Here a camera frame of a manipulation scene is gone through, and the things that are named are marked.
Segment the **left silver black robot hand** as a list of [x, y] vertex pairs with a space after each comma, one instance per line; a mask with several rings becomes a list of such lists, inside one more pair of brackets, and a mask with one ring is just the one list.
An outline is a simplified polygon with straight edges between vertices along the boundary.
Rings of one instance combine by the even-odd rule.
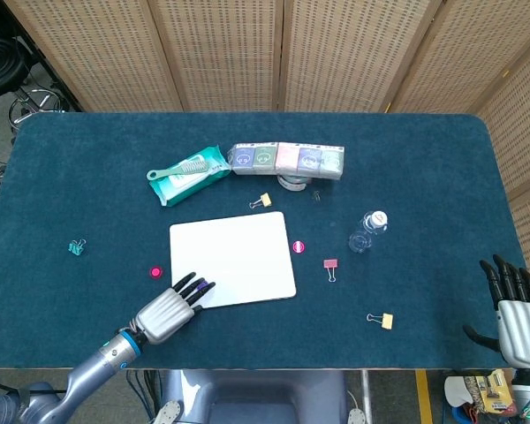
[[207, 280], [191, 272], [172, 284], [135, 315], [130, 321], [131, 332], [150, 345], [168, 340], [203, 309], [201, 299], [216, 286], [207, 281], [208, 287], [196, 291], [203, 281]]

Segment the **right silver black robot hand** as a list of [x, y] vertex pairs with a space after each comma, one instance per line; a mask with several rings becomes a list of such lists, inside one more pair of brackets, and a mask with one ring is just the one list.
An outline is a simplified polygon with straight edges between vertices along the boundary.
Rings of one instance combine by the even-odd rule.
[[501, 354], [515, 369], [530, 369], [530, 272], [500, 255], [481, 260], [496, 314], [498, 337], [485, 337], [465, 324], [463, 331], [477, 345]]

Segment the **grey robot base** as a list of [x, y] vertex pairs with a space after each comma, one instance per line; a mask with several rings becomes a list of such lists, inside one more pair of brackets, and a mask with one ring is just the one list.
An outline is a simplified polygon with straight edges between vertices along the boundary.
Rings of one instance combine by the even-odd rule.
[[335, 369], [163, 373], [158, 421], [172, 424], [369, 424]]

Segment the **white rectangular board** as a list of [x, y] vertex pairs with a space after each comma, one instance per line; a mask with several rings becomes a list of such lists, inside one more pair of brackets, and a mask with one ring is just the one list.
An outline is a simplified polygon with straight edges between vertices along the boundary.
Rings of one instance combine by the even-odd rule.
[[199, 301], [205, 308], [294, 297], [297, 289], [284, 214], [268, 212], [173, 224], [173, 280], [192, 271], [216, 284]]

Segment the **yellow printed package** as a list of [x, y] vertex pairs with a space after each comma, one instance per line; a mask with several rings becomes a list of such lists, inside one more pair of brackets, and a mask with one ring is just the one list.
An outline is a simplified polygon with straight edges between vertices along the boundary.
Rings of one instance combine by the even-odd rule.
[[470, 383], [480, 413], [504, 415], [514, 413], [511, 390], [501, 368], [495, 369], [489, 375], [474, 376], [470, 379]]

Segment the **green wet wipes pack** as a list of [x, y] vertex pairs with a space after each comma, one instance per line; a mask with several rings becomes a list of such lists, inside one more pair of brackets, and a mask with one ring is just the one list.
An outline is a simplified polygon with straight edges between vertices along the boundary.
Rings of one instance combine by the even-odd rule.
[[225, 160], [218, 146], [203, 148], [179, 163], [194, 160], [206, 161], [209, 165], [208, 171], [193, 175], [171, 176], [155, 181], [148, 181], [163, 207], [175, 206], [192, 194], [212, 185], [219, 179], [225, 178], [231, 172], [231, 166]]

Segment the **large yellow binder clip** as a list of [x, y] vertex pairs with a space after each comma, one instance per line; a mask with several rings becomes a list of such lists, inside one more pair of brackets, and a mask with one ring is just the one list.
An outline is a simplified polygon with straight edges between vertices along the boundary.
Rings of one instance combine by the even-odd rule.
[[381, 315], [367, 314], [366, 320], [380, 324], [382, 329], [392, 330], [394, 317], [392, 314], [387, 313]]

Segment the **pale green brush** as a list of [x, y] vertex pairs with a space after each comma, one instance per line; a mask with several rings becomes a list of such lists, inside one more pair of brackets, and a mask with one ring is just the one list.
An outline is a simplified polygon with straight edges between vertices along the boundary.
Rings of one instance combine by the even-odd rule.
[[171, 176], [185, 176], [204, 173], [208, 171], [208, 169], [209, 165], [206, 161], [185, 161], [164, 170], [150, 170], [147, 173], [146, 178], [148, 181], [155, 181], [157, 179], [167, 178]]

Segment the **blue table mat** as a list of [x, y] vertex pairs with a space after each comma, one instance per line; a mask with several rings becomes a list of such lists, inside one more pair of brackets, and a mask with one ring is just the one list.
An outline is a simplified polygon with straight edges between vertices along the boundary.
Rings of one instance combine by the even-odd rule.
[[[230, 175], [164, 208], [145, 178], [207, 146], [246, 141], [345, 148], [340, 180], [305, 192]], [[319, 191], [320, 202], [312, 199]], [[242, 216], [268, 193], [284, 214], [297, 293], [207, 309], [140, 367], [489, 368], [502, 357], [480, 261], [524, 259], [484, 123], [470, 115], [43, 114], [21, 128], [0, 187], [0, 368], [75, 367], [170, 284], [174, 223]], [[361, 254], [369, 211], [388, 229]], [[85, 251], [68, 251], [85, 239]], [[325, 259], [338, 259], [336, 282]], [[392, 330], [367, 314], [392, 314]]]

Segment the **clear plastic water bottle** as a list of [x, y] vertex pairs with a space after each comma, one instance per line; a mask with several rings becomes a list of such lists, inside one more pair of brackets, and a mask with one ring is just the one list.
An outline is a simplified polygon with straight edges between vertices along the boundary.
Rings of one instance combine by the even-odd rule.
[[388, 216], [384, 211], [367, 212], [348, 238], [348, 247], [356, 254], [365, 252], [373, 245], [377, 236], [387, 231], [388, 223]]

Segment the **multicolour tissue packet bundle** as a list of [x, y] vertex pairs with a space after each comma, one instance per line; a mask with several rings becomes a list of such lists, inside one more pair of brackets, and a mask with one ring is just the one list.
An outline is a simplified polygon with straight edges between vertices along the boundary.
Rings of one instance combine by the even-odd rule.
[[290, 142], [235, 144], [227, 154], [238, 175], [280, 175], [339, 180], [345, 166], [345, 148]]

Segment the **chrome stool base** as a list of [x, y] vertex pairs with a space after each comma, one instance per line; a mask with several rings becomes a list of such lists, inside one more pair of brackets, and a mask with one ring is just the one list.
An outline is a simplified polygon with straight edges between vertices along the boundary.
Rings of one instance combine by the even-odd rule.
[[8, 110], [8, 122], [12, 133], [17, 133], [21, 125], [32, 115], [38, 113], [66, 112], [71, 110], [70, 103], [59, 93], [45, 88], [14, 92], [14, 100]]

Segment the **woven folding screen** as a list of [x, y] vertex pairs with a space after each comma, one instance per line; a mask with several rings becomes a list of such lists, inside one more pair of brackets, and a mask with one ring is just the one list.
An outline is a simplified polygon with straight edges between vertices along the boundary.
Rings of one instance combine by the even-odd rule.
[[86, 111], [450, 112], [530, 269], [530, 0], [3, 0]]

